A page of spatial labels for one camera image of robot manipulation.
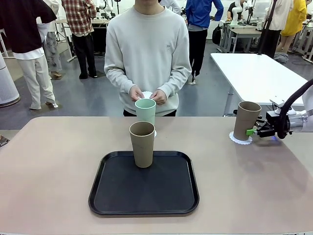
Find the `tan brown cup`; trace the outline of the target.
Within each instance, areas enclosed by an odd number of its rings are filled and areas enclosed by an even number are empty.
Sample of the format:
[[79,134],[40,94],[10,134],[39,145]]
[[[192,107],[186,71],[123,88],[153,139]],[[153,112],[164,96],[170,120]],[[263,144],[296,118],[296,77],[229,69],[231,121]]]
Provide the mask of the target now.
[[252,129],[261,112],[261,106],[250,101],[242,101],[238,104],[236,121],[234,126],[234,138],[240,141],[248,140],[246,131]]
[[129,127],[136,166],[148,168],[153,163],[155,127],[146,121],[138,121]]

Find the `person in yellow clothes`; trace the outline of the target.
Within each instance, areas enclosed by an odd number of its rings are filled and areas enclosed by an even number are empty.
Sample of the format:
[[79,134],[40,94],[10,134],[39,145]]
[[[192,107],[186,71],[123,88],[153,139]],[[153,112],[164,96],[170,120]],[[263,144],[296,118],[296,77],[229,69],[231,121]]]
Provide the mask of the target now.
[[307,1],[294,0],[293,9],[288,14],[287,22],[284,30],[281,32],[281,41],[278,46],[278,51],[287,53],[295,35],[301,31],[302,23],[306,20]]

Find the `person beige top black trousers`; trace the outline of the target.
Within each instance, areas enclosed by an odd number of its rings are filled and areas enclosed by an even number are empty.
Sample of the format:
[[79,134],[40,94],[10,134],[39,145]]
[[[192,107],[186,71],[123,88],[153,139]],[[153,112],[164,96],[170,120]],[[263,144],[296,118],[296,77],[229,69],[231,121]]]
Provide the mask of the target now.
[[274,57],[281,31],[285,28],[289,12],[293,9],[293,0],[271,0],[266,9],[265,24],[258,44],[259,54]]

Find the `person's right forearm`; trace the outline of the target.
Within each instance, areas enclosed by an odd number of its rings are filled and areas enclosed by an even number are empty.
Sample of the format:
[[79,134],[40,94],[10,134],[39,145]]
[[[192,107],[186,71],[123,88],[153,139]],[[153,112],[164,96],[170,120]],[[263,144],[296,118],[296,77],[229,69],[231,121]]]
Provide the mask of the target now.
[[118,68],[111,68],[105,71],[109,81],[122,93],[129,94],[130,89],[135,85],[124,73],[123,70]]

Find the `black backpack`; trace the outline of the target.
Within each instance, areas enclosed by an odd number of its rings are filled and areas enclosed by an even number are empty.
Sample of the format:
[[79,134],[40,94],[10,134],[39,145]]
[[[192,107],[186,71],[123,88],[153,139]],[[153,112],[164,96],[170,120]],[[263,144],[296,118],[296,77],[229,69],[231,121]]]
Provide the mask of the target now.
[[221,41],[221,33],[222,28],[220,27],[220,25],[218,25],[212,32],[212,42],[216,45],[220,45],[220,41]]

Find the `white table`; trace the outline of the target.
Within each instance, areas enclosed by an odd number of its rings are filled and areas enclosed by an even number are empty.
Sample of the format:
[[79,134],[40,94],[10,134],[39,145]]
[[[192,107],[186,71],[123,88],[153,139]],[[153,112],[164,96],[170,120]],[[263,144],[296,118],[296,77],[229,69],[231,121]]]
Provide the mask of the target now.
[[271,106],[273,100],[286,101],[307,80],[267,55],[239,53],[211,53],[230,88],[224,116],[233,114],[236,94],[241,101]]

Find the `person's left hand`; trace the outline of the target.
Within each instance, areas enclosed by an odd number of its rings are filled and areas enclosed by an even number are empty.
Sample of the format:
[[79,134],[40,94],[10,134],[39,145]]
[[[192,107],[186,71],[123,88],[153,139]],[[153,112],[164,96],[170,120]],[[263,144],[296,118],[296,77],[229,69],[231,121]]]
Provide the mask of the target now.
[[167,96],[164,91],[157,89],[155,92],[152,93],[150,99],[154,100],[157,105],[163,105],[167,101]]

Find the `person's right hand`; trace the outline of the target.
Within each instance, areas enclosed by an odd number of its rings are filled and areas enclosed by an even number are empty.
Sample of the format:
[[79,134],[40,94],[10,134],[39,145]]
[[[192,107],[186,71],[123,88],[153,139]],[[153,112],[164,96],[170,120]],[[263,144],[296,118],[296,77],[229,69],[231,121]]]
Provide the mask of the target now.
[[144,98],[144,94],[137,85],[133,85],[129,90],[130,98],[133,102]]

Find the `person in light sweatshirt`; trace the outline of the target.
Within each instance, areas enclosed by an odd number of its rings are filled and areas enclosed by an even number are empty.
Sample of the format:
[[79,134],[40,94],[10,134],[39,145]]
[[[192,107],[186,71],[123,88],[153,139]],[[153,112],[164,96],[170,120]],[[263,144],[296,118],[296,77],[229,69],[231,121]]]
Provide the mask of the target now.
[[[104,72],[111,68],[123,70],[142,92],[152,93],[169,80],[172,70],[191,70],[184,19],[158,0],[134,0],[133,7],[109,22]],[[178,93],[168,97],[165,104],[156,104],[157,116],[176,115]],[[119,90],[119,99],[124,116],[134,117],[135,102],[130,95]]]

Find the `person's left forearm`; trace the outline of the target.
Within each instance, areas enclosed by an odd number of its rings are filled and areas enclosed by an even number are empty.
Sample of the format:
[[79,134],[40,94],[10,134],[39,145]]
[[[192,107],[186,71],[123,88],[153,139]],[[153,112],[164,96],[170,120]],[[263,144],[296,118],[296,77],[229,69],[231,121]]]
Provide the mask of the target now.
[[169,76],[169,80],[161,85],[158,89],[163,91],[166,97],[174,96],[182,89],[190,74],[191,70],[186,68],[172,70]]

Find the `person black top white trousers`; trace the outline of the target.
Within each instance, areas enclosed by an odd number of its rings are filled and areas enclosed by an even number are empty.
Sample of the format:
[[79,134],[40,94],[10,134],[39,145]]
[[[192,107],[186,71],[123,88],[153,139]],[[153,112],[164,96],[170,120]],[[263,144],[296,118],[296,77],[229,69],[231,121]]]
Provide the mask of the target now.
[[56,15],[44,0],[0,0],[0,29],[5,31],[14,58],[18,61],[31,94],[31,110],[46,105],[57,109],[49,77],[43,41]]

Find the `grey background desk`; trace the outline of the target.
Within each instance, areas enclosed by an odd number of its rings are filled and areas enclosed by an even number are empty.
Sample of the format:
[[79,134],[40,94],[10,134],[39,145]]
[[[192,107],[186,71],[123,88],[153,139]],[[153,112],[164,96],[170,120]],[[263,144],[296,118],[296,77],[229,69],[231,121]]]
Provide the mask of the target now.
[[248,53],[253,39],[259,39],[261,32],[254,26],[249,27],[229,27],[229,36],[227,43],[227,53],[235,53],[238,39],[248,39],[244,52]]

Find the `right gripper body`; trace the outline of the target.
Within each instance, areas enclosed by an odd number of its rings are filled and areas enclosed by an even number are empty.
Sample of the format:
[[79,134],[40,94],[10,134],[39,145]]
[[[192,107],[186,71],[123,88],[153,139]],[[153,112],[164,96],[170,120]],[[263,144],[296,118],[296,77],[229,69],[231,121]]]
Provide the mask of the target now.
[[266,121],[269,126],[269,131],[266,133],[265,137],[276,136],[279,138],[278,135],[279,114],[277,114],[275,111],[268,111],[266,113]]

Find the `mint green cup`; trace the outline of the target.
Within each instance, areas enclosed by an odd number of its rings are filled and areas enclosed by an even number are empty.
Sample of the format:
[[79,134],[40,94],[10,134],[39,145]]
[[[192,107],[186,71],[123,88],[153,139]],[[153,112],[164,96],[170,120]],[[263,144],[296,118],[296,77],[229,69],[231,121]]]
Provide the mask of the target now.
[[156,102],[153,99],[143,98],[135,102],[136,116],[139,121],[155,124]]

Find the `white cylindrical appliance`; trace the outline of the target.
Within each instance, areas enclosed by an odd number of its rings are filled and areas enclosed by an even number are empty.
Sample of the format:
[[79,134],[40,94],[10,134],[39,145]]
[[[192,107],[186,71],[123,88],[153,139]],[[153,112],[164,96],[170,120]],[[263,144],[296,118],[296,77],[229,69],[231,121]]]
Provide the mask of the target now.
[[0,108],[13,105],[20,100],[20,94],[0,53]]

